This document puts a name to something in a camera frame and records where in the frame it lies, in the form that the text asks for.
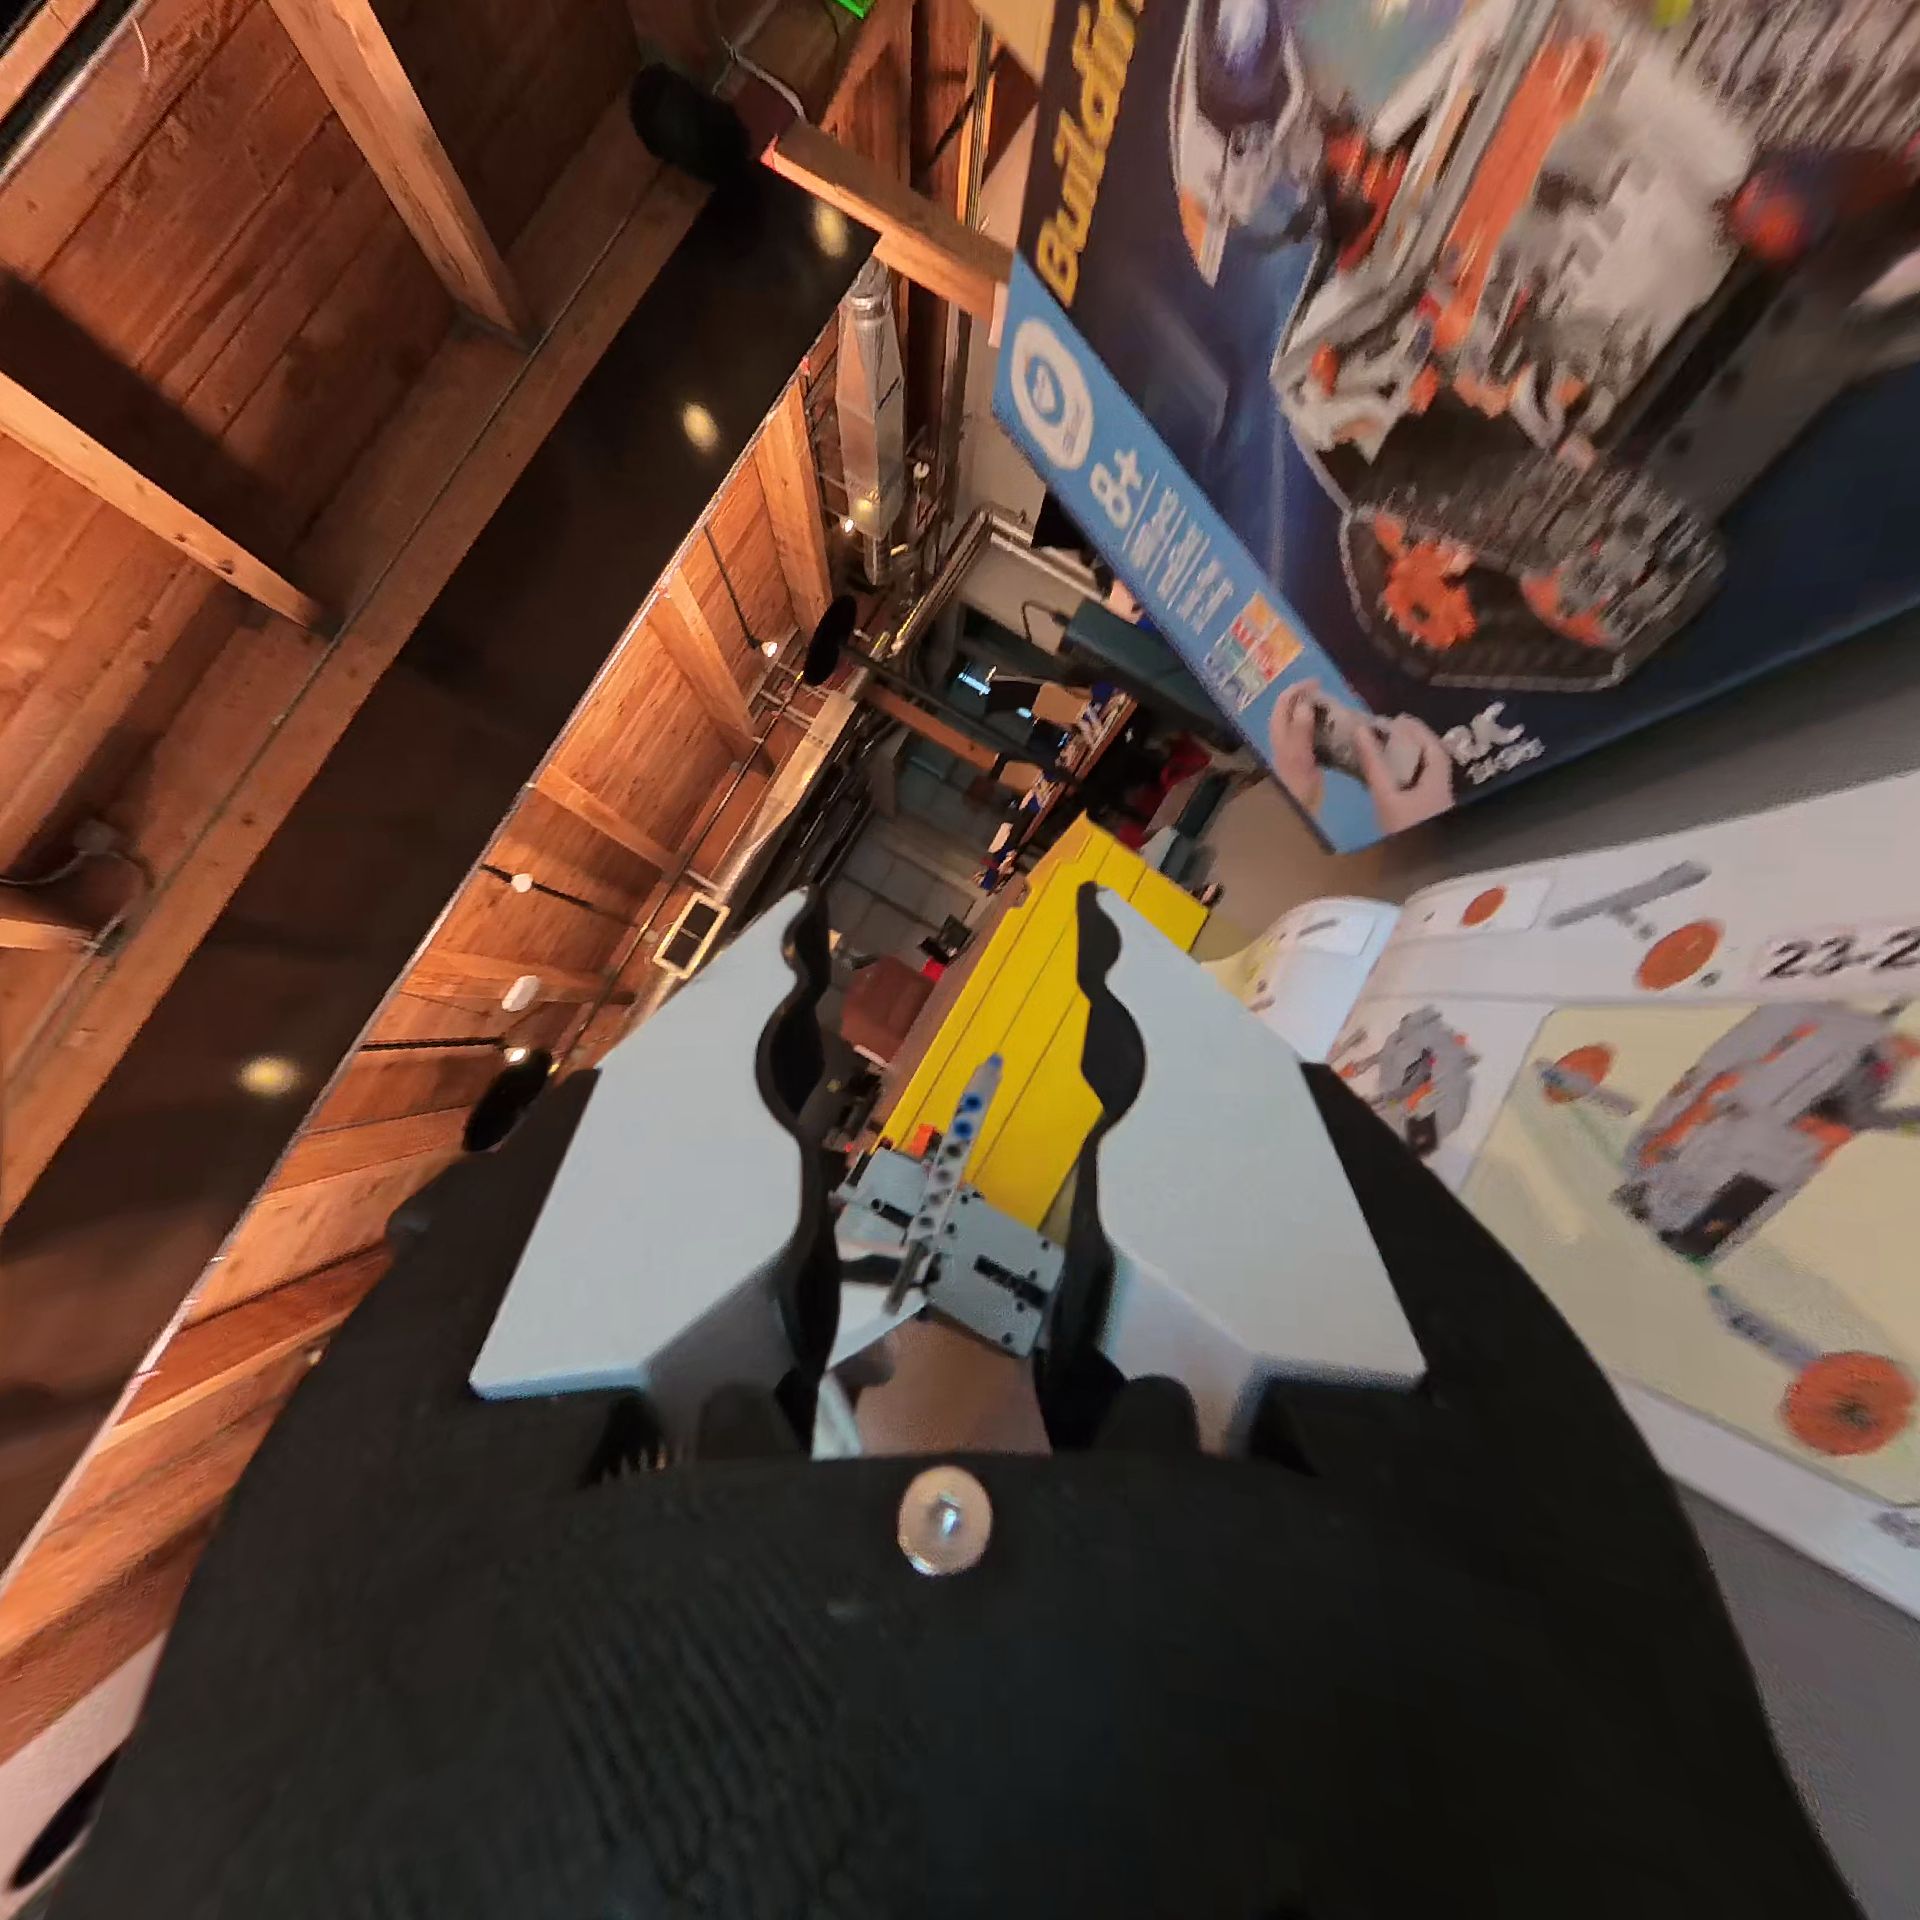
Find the grey brick assembly orange pins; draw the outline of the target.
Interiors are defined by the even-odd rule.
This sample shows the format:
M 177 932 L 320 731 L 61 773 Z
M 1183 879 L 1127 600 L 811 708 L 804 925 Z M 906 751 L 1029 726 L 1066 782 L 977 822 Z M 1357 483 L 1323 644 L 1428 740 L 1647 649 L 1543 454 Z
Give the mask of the grey brick assembly orange pins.
M 844 1284 L 896 1277 L 902 1239 L 919 1204 L 929 1159 L 875 1148 L 849 1165 L 831 1195 L 833 1247 Z M 924 1284 L 925 1306 L 917 1316 L 932 1314 L 986 1347 L 1024 1358 L 1043 1332 L 1062 1268 L 1063 1250 L 1058 1244 L 996 1210 L 980 1188 L 964 1181 Z

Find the person's left hand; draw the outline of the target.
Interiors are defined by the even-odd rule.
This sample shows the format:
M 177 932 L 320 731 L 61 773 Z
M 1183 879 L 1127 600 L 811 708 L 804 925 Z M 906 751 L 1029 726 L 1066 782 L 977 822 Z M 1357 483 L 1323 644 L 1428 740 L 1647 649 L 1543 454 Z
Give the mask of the person's left hand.
M 865 1385 L 853 1420 L 864 1452 L 1047 1454 L 1034 1372 L 971 1334 L 911 1318 L 888 1334 L 885 1379 Z

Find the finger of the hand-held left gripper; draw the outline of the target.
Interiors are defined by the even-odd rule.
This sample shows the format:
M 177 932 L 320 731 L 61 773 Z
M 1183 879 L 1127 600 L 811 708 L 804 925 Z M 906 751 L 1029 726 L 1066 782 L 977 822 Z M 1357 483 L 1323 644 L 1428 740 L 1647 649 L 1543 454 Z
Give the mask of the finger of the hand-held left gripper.
M 818 1388 L 818 1459 L 859 1457 L 857 1404 L 896 1372 L 894 1334 L 927 1306 L 927 1287 L 853 1277 L 839 1286 L 838 1323 Z

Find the blue robot toy box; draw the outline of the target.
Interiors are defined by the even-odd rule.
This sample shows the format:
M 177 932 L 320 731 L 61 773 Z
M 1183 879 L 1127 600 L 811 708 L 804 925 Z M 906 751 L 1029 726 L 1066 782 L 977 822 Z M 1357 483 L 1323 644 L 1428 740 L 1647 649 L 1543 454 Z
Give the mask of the blue robot toy box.
M 1916 3 L 1054 3 L 994 411 L 1355 852 L 1916 609 L 1916 248 Z

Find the grey beam with blue pins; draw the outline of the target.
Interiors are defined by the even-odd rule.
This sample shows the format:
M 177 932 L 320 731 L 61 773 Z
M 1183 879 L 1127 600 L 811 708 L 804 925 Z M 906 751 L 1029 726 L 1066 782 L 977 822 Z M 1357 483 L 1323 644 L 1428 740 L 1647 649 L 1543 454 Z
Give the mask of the grey beam with blue pins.
M 883 1309 L 894 1314 L 932 1277 L 966 1183 L 967 1162 L 1002 1083 L 1002 1054 L 987 1054 L 967 1077 L 961 1095 L 925 1162 L 922 1198 L 911 1213 Z

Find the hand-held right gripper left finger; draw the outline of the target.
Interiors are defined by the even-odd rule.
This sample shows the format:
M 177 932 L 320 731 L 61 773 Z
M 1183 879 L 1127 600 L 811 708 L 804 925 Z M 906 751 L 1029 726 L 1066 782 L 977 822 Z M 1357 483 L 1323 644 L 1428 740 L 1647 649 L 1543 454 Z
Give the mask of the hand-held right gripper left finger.
M 752 1383 L 810 1404 L 836 1340 L 818 888 L 779 895 L 602 1060 L 467 1383 L 490 1402 Z

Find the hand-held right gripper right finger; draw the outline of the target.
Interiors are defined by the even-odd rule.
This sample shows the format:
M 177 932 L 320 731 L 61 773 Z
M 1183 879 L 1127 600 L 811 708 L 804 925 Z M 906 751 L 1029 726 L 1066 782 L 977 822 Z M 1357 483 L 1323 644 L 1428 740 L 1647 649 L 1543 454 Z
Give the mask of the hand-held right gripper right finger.
M 1278 1383 L 1411 1390 L 1428 1363 L 1297 1052 L 1110 886 L 1073 898 L 1095 1100 L 1049 1301 L 1049 1444 L 1169 1379 L 1202 1447 Z

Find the white instruction booklet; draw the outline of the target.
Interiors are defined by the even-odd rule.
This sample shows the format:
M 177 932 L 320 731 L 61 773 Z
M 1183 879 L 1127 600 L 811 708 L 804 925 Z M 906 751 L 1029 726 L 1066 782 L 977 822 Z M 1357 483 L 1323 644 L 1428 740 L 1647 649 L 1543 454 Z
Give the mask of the white instruction booklet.
M 1499 1237 L 1668 1469 L 1917 1611 L 1917 776 L 1308 899 L 1208 969 Z

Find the yellow plastic bin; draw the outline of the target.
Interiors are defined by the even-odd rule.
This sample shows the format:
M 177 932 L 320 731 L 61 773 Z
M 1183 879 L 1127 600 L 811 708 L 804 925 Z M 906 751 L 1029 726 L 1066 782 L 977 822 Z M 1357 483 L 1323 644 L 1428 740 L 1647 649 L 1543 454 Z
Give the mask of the yellow plastic bin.
M 1089 822 L 1071 824 L 996 922 L 925 1041 L 877 1132 L 896 1148 L 942 1130 L 971 1071 L 1002 1061 L 971 1144 L 967 1181 L 998 1212 L 1039 1228 L 1068 1183 L 1098 1100 L 1082 1071 L 1089 1003 L 1077 983 L 1077 895 L 1095 883 L 1127 902 L 1180 949 L 1212 910 L 1139 852 Z

